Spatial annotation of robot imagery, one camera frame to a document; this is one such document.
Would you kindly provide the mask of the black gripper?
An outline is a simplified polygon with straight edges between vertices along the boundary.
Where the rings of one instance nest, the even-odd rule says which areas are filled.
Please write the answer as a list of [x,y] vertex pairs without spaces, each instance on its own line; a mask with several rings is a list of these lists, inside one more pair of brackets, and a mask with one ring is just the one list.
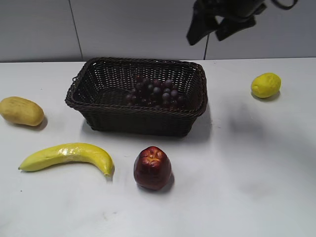
[[195,45],[214,31],[217,40],[223,41],[239,31],[254,27],[256,21],[254,17],[244,22],[224,18],[219,24],[216,16],[247,18],[261,14],[266,8],[263,0],[197,0],[186,35],[187,41],[189,45]]

